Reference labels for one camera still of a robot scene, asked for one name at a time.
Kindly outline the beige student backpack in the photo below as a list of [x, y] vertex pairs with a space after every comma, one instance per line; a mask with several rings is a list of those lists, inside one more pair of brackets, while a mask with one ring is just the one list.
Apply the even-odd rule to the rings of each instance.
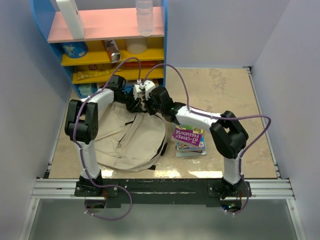
[[98, 114], [94, 140], [97, 162], [117, 170], [139, 172], [153, 166], [165, 150], [167, 131], [158, 114], [130, 113], [114, 102]]

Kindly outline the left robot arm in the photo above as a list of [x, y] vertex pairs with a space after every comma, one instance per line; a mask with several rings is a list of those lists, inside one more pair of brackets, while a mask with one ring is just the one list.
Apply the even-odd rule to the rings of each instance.
[[125, 105], [130, 113], [143, 112], [141, 101], [134, 98], [133, 89], [125, 91], [126, 79], [112, 76], [108, 84], [82, 100], [69, 101], [64, 131], [77, 149], [82, 171], [76, 183], [75, 195], [79, 197], [101, 197], [104, 191], [103, 178], [99, 168], [95, 138], [99, 130], [99, 111], [116, 102]]

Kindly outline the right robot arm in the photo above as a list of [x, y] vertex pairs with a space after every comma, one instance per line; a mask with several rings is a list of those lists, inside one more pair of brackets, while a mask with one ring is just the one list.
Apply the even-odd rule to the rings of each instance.
[[145, 107], [150, 114], [159, 113], [176, 125], [190, 125], [211, 134], [217, 151], [223, 156], [224, 172], [221, 183], [213, 189], [220, 198], [233, 197], [243, 183], [242, 153], [247, 145], [248, 133], [231, 111], [223, 114], [194, 109], [174, 102], [165, 87], [145, 90]]

